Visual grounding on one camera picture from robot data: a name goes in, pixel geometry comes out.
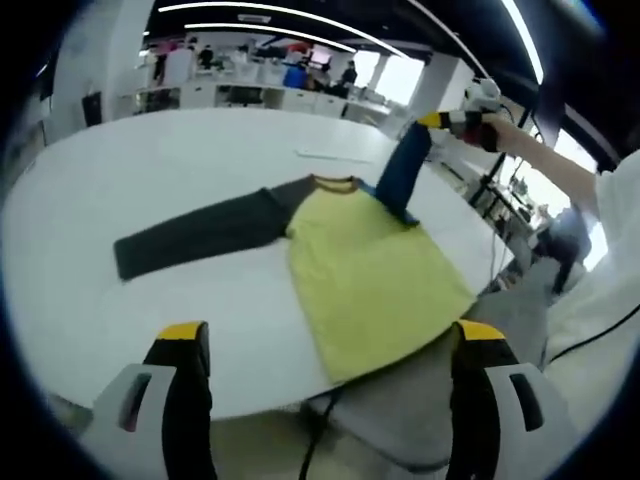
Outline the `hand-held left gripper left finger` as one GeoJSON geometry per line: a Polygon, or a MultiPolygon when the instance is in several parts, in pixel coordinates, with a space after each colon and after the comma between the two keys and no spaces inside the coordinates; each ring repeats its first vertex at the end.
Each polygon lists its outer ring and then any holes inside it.
{"type": "Polygon", "coordinates": [[[94,401],[82,446],[112,479],[214,479],[206,322],[173,324],[94,401]]]}

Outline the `person's right hand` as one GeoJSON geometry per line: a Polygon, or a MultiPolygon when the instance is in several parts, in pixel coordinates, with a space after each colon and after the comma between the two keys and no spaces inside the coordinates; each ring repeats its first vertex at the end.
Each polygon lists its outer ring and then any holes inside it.
{"type": "Polygon", "coordinates": [[[517,140],[519,129],[510,121],[497,114],[486,114],[483,116],[485,123],[489,124],[497,134],[496,146],[499,152],[511,153],[512,147],[517,140]]]}

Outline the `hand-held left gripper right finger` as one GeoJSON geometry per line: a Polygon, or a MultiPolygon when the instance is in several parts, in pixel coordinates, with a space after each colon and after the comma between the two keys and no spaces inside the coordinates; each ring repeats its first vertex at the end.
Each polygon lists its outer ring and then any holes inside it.
{"type": "Polygon", "coordinates": [[[578,432],[549,379],[520,362],[498,329],[458,321],[452,354],[451,479],[545,479],[578,432]]]}

